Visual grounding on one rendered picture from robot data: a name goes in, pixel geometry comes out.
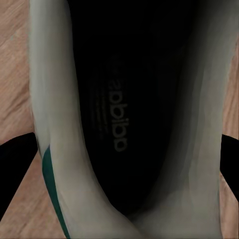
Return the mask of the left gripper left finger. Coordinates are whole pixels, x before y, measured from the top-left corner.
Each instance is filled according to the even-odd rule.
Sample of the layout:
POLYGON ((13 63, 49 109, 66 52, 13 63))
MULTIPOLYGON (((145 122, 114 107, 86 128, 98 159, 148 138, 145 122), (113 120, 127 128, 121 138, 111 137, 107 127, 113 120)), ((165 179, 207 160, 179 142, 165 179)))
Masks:
POLYGON ((33 132, 0 146, 0 221, 38 152, 33 132))

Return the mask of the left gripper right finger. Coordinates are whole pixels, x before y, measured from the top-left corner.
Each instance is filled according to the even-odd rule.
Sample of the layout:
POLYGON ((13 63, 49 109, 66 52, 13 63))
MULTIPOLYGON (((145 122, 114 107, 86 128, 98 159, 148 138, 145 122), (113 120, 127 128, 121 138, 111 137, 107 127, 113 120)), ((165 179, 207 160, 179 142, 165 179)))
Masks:
POLYGON ((220 171, 239 201, 239 140, 222 135, 220 171))

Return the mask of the gym shoe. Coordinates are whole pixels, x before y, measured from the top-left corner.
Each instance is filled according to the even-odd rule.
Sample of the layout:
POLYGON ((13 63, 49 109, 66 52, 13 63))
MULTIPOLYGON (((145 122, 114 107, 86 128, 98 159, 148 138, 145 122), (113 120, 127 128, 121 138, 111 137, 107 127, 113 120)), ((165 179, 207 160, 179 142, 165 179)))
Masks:
POLYGON ((223 239, 239 0, 30 0, 29 96, 67 239, 223 239))

